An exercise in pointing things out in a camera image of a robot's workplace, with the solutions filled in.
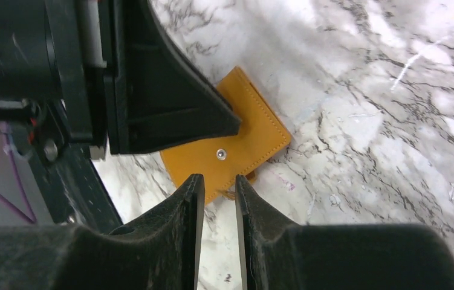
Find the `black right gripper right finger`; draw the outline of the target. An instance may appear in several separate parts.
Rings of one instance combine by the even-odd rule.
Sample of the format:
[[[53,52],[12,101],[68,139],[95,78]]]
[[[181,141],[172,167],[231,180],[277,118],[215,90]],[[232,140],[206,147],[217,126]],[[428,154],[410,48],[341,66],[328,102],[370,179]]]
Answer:
[[[454,289],[454,257],[420,224],[299,225],[236,177],[244,289]]]

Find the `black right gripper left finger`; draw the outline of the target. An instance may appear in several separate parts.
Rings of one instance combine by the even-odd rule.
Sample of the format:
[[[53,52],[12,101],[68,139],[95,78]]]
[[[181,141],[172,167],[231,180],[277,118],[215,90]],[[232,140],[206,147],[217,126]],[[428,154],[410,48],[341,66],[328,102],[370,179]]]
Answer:
[[[0,289],[196,289],[204,177],[109,234],[83,225],[0,227]]]

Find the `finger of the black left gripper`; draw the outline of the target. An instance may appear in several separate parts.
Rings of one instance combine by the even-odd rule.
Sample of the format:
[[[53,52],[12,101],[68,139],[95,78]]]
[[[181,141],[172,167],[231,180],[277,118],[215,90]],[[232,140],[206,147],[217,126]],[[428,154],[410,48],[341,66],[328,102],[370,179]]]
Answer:
[[[102,48],[113,154],[234,136],[241,119],[179,50],[149,1],[103,1]]]

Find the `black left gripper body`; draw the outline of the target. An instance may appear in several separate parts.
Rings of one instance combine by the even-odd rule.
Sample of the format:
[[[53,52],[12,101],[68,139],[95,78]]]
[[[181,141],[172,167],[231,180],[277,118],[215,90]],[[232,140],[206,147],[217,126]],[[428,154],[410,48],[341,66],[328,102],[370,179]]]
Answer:
[[[106,155],[108,1],[0,1],[0,134],[48,163],[72,144]]]

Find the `yellow leather card holder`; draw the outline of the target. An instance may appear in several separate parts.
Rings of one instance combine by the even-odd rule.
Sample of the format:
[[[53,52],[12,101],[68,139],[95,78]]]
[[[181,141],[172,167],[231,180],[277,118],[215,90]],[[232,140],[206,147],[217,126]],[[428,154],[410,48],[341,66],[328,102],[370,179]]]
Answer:
[[[217,86],[241,118],[235,136],[211,138],[160,152],[176,187],[193,173],[202,174],[205,203],[220,196],[233,199],[237,175],[255,180],[255,170],[290,144],[291,134],[243,70],[234,67]]]

